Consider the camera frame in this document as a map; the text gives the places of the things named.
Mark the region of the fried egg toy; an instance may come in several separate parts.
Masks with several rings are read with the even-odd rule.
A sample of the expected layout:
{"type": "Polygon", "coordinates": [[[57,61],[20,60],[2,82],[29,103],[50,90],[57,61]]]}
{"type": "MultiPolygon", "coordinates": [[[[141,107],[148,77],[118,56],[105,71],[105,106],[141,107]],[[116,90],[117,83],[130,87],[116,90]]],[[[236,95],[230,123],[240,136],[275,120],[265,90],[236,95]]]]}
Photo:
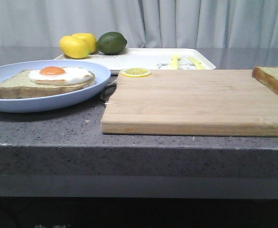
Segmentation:
{"type": "Polygon", "coordinates": [[[77,85],[94,77],[92,72],[81,67],[48,66],[29,71],[29,78],[34,83],[52,86],[77,85]]]}

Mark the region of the bread slice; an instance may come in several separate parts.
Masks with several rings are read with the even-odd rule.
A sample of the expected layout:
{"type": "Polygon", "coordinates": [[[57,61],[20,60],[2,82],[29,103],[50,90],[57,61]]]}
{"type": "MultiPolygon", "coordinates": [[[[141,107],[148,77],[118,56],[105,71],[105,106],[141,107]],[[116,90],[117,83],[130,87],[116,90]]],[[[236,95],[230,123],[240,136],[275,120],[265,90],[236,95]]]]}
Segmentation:
{"type": "Polygon", "coordinates": [[[36,84],[29,78],[29,69],[0,83],[0,99],[37,98],[70,93],[96,84],[95,76],[87,82],[75,85],[36,84]]]}
{"type": "Polygon", "coordinates": [[[278,66],[257,66],[252,77],[278,95],[278,66]]]}

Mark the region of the blue round plate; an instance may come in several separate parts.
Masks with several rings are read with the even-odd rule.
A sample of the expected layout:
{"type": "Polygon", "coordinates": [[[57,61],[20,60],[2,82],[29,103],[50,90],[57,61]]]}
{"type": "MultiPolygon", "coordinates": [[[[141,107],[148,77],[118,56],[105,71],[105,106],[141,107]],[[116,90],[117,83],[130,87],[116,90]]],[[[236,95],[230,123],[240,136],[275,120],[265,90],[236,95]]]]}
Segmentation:
{"type": "Polygon", "coordinates": [[[110,70],[100,64],[78,60],[41,60],[0,66],[0,83],[25,69],[42,69],[47,66],[82,67],[93,72],[96,84],[75,92],[26,99],[0,99],[0,112],[33,113],[72,106],[100,93],[109,81],[110,70]]]}

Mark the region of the white rectangular tray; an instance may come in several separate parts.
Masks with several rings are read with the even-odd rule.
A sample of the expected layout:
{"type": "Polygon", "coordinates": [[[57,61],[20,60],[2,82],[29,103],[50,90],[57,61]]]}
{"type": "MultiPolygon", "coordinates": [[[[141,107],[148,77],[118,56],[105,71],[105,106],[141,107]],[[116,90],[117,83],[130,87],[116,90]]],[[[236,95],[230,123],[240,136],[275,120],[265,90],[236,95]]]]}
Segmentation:
{"type": "Polygon", "coordinates": [[[101,52],[90,55],[82,61],[88,61],[107,67],[111,73],[117,74],[121,69],[140,67],[146,69],[169,69],[171,57],[179,53],[179,69],[195,69],[188,57],[200,60],[206,69],[216,66],[200,52],[190,48],[127,48],[119,55],[105,55],[101,52]]]}

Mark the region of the lemon slice toy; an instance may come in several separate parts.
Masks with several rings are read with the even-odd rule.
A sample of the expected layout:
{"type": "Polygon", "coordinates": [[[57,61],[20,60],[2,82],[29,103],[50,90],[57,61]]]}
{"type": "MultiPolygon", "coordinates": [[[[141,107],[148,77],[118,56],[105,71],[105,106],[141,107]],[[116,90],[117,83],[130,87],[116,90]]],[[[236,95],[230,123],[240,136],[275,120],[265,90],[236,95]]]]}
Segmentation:
{"type": "Polygon", "coordinates": [[[121,70],[121,74],[126,77],[146,77],[151,75],[151,71],[145,68],[128,68],[121,70]]]}

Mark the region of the wooden cutting board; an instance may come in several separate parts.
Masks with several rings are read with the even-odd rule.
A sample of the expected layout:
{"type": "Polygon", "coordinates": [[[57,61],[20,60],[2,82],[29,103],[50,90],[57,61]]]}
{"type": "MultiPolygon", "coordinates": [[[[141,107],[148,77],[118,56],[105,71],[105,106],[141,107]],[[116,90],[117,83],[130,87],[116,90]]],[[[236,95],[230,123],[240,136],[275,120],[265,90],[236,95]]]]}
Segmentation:
{"type": "Polygon", "coordinates": [[[153,70],[119,74],[103,133],[278,136],[278,96],[251,70],[153,70]]]}

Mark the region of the yellow plastic fork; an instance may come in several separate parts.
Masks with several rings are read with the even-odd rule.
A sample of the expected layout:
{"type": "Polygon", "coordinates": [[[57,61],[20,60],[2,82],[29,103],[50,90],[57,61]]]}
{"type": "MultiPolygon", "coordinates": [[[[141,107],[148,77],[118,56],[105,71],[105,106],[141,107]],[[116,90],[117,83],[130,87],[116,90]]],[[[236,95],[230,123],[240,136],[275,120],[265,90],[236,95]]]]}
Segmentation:
{"type": "Polygon", "coordinates": [[[181,60],[181,55],[179,53],[175,53],[171,57],[170,69],[179,69],[179,61],[181,60]]]}

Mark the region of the green lime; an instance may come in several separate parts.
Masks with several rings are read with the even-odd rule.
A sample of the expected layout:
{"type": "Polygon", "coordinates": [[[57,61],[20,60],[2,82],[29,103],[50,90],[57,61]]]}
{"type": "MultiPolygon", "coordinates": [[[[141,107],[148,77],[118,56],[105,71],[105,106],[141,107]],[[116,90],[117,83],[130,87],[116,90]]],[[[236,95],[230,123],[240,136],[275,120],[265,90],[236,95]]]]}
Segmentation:
{"type": "Polygon", "coordinates": [[[127,45],[126,38],[119,32],[111,31],[100,36],[97,49],[107,55],[116,55],[124,51],[127,45]]]}

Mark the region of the yellow plastic knife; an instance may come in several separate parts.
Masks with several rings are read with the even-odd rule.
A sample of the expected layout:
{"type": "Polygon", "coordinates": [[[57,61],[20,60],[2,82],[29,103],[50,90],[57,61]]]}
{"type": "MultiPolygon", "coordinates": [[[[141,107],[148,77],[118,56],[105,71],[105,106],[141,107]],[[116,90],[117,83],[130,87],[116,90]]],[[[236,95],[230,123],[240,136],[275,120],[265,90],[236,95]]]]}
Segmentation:
{"type": "Polygon", "coordinates": [[[193,63],[196,69],[206,69],[200,60],[193,57],[188,57],[188,59],[193,63]]]}

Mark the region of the rear yellow lemon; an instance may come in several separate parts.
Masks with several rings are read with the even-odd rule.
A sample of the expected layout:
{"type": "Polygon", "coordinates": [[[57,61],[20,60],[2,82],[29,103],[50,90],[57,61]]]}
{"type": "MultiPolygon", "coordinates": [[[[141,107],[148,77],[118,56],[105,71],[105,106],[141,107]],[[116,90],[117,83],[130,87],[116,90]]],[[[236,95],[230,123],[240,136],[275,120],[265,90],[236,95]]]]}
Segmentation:
{"type": "Polygon", "coordinates": [[[88,44],[90,54],[94,54],[97,52],[97,39],[92,33],[75,33],[72,35],[73,37],[79,38],[85,41],[88,44]]]}

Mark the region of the yellow lemon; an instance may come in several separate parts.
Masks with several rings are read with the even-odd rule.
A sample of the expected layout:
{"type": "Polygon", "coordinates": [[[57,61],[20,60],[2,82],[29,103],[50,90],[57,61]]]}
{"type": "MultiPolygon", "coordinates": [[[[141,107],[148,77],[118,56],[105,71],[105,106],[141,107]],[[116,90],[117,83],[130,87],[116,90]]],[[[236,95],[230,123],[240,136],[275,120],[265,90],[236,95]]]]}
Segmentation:
{"type": "Polygon", "coordinates": [[[88,44],[90,54],[94,54],[97,52],[97,39],[92,33],[75,33],[72,35],[73,37],[79,38],[85,41],[88,44]]]}
{"type": "Polygon", "coordinates": [[[64,36],[59,41],[62,52],[71,58],[82,59],[90,54],[88,44],[74,36],[64,36]]]}

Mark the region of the white curtain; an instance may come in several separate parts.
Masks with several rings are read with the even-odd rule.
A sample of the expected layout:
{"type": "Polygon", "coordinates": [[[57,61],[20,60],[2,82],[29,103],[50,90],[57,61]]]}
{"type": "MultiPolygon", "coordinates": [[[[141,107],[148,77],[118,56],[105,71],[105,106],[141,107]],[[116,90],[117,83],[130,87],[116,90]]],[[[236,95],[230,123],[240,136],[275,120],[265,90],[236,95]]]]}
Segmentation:
{"type": "Polygon", "coordinates": [[[132,48],[278,48],[278,0],[0,0],[0,46],[109,31],[132,48]]]}

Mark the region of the front yellow lemon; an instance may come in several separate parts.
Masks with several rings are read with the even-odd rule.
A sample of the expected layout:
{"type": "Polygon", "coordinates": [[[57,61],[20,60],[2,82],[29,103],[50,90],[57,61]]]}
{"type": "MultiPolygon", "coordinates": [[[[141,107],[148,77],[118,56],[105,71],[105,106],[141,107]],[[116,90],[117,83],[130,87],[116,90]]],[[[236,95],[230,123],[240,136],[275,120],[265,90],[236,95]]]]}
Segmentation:
{"type": "Polygon", "coordinates": [[[82,59],[90,54],[88,44],[74,36],[64,36],[59,41],[62,52],[71,58],[82,59]]]}

